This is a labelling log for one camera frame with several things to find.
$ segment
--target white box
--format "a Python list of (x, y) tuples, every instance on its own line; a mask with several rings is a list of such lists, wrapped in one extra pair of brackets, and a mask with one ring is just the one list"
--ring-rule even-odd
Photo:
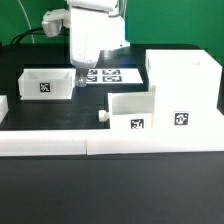
[(19, 78), (22, 100), (71, 99), (75, 69), (24, 69)]
[(154, 90), (139, 93), (109, 93), (111, 129), (148, 129), (152, 127)]
[(6, 96), (0, 96), (0, 123), (8, 113), (8, 102)]
[(217, 110), (222, 67), (204, 50), (147, 50), (153, 127), (205, 127)]

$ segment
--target black cable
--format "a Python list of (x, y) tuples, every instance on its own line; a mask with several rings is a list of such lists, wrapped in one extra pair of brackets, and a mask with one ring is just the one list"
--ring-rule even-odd
[[(63, 30), (64, 30), (64, 33), (63, 34), (59, 34), (59, 35), (62, 35), (62, 36), (69, 36), (69, 34), (66, 34), (65, 31), (69, 31), (68, 28), (64, 28), (63, 27)], [(31, 30), (28, 30), (26, 31), (25, 33), (23, 34), (20, 34), (20, 35), (17, 35), (16, 37), (14, 37), (12, 39), (12, 41), (10, 42), (10, 44), (13, 44), (13, 42), (16, 40), (15, 44), (19, 44), (20, 41), (25, 38), (26, 36), (28, 35), (45, 35), (45, 33), (35, 33), (36, 31), (43, 31), (43, 28), (42, 27), (37, 27), (37, 28), (34, 28), (34, 29), (31, 29)]]
[(34, 28), (34, 29), (31, 29), (31, 30), (28, 30), (28, 31), (26, 31), (25, 33), (23, 33), (23, 34), (20, 34), (20, 35), (17, 35), (16, 37), (14, 37), (12, 40), (11, 40), (11, 42), (10, 42), (10, 44), (13, 44), (13, 42), (16, 40), (16, 39), (18, 39), (18, 38), (20, 38), (21, 36), (23, 36), (23, 35), (29, 35), (29, 33), (31, 33), (31, 32), (35, 32), (35, 31), (40, 31), (40, 30), (43, 30), (43, 28), (42, 27), (37, 27), (37, 28)]

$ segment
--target open box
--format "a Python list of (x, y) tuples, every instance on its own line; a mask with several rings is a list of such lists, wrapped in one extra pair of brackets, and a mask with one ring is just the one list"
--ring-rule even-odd
[(22, 100), (71, 99), (75, 69), (24, 69), (19, 78)]
[(152, 127), (155, 89), (139, 93), (109, 93), (111, 129), (148, 129)]

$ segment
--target white structure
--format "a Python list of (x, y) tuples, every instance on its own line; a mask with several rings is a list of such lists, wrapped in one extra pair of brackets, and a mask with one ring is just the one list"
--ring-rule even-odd
[(147, 50), (149, 92), (108, 94), (112, 129), (224, 127), (222, 67), (204, 50)]

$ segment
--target white robot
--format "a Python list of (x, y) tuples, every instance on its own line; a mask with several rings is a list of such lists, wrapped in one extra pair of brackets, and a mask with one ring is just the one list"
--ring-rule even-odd
[(67, 4), (69, 10), (47, 12), (42, 26), (48, 37), (59, 35), (62, 26), (70, 28), (75, 84), (84, 87), (88, 70), (96, 66), (100, 56), (111, 57), (130, 46), (125, 40), (125, 23), (121, 17), (126, 0), (122, 0), (121, 7), (118, 0), (67, 0)]

